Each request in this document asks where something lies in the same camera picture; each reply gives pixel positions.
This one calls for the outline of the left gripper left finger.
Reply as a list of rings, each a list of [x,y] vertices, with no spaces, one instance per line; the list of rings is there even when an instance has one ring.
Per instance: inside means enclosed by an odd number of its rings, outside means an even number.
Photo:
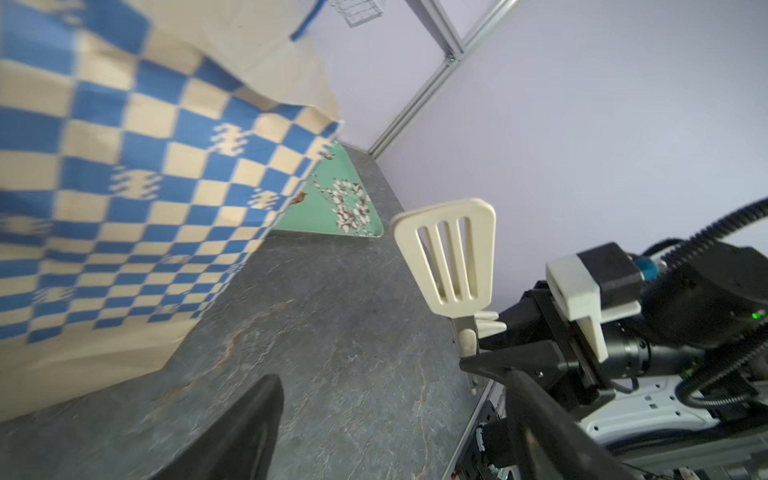
[[[276,447],[284,391],[277,375],[263,376],[155,480],[268,477]]]

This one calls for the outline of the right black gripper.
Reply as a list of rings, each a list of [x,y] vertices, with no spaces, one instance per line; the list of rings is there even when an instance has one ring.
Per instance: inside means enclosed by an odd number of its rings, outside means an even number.
[[[612,381],[580,330],[564,321],[547,287],[526,291],[499,314],[504,331],[479,341],[479,351],[459,360],[475,377],[503,384],[509,372],[526,373],[563,408],[601,408],[616,398]]]

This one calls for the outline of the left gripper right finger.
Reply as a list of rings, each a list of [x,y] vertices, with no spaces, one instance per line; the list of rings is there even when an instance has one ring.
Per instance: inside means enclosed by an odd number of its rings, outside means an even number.
[[[511,371],[505,387],[508,432],[522,479],[633,477],[529,375]]]

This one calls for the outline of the blue checkered paper bag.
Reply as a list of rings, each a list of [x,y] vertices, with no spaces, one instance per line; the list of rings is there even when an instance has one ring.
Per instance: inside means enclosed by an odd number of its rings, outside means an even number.
[[[1,5],[1,417],[162,369],[340,118],[291,1]]]

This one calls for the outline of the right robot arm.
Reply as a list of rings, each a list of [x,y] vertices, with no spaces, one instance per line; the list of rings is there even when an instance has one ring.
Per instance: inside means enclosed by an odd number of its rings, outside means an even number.
[[[549,263],[463,371],[502,389],[468,425],[453,479],[703,479],[767,430],[767,258],[727,237],[757,200],[640,254],[607,243]]]

